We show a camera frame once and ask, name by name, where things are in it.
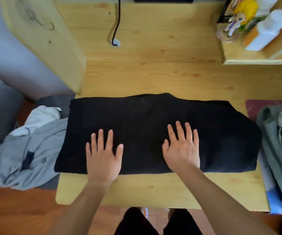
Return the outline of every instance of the figurine with yellow hair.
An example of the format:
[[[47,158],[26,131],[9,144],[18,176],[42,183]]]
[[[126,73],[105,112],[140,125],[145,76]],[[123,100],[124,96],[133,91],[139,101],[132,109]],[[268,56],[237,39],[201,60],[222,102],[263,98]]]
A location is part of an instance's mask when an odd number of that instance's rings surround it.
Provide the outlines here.
[[[252,20],[258,9],[258,4],[255,0],[243,0],[238,3],[234,9],[234,15],[229,19],[229,25],[224,29],[228,32],[228,37],[233,35],[235,29],[239,28],[241,25],[245,25],[249,20]]]

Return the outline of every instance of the finger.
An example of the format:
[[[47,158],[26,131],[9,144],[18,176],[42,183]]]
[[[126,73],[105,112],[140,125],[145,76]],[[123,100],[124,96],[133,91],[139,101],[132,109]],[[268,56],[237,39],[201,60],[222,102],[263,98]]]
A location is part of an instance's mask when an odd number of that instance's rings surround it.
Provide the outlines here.
[[[167,150],[169,148],[169,142],[167,139],[164,140],[164,143],[162,144],[162,153],[163,155],[167,153]]]
[[[107,141],[106,141],[106,149],[112,151],[113,150],[113,138],[114,132],[113,130],[108,131]]]
[[[97,150],[104,150],[104,132],[102,129],[99,130],[99,138],[97,139]]]
[[[86,154],[87,160],[90,159],[92,156],[91,149],[90,149],[90,143],[88,142],[85,144],[85,154]]]
[[[116,159],[121,163],[123,154],[123,144],[119,144],[116,150]]]
[[[188,122],[186,122],[185,126],[186,126],[186,139],[187,139],[187,142],[193,143],[193,141],[192,141],[192,130],[191,130],[190,124]]]
[[[198,135],[198,130],[193,131],[193,144],[194,146],[199,149],[199,135]]]
[[[185,141],[185,132],[183,132],[182,126],[179,121],[176,121],[176,128],[177,128],[177,134],[178,134],[178,139],[180,141]]]
[[[177,141],[173,127],[169,124],[167,126],[167,129],[168,129],[168,135],[169,135],[170,143]]]
[[[92,148],[92,155],[95,155],[97,152],[97,144],[96,144],[96,134],[91,135],[91,148]]]

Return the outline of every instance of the figurine base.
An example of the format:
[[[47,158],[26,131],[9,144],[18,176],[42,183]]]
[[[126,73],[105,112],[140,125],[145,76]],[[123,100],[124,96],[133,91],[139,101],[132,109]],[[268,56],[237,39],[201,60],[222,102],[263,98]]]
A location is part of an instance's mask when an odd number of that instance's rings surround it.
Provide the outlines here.
[[[231,42],[234,42],[236,41],[236,39],[238,39],[238,31],[234,31],[232,36],[228,36],[228,32],[229,31],[224,31],[224,29],[226,28],[226,26],[221,26],[221,27],[218,27],[217,28],[217,32],[216,32],[216,35],[217,37],[223,41],[223,42],[226,42],[226,43],[231,43]]]

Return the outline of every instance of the black cable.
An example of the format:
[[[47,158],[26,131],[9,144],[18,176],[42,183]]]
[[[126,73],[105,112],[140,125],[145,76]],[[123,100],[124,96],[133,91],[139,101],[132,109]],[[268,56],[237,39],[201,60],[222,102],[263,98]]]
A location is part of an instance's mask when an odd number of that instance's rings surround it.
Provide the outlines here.
[[[113,38],[112,38],[112,40],[111,40],[111,44],[112,44],[114,47],[118,46],[117,44],[114,44],[114,38],[115,38],[115,35],[116,35],[116,32],[117,32],[119,23],[120,23],[120,0],[118,0],[118,22],[117,22],[117,25],[116,25],[116,28],[115,28],[115,31],[114,31]]]

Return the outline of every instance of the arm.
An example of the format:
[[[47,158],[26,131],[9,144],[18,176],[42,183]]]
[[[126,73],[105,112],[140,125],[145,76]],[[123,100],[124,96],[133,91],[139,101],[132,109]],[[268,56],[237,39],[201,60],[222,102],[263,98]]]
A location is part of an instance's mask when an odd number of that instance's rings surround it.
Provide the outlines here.
[[[178,139],[168,125],[168,140],[162,145],[169,168],[178,174],[206,214],[217,235],[276,235],[269,227],[256,220],[250,212],[224,190],[208,179],[199,169],[198,132],[186,123],[186,138],[179,121]]]
[[[48,235],[86,235],[91,226],[93,217],[100,205],[107,189],[117,178],[121,169],[123,145],[117,147],[116,156],[113,154],[113,131],[108,132],[104,149],[103,130],[99,130],[98,142],[96,136],[91,136],[90,144],[86,144],[86,159],[88,183],[69,206]]]

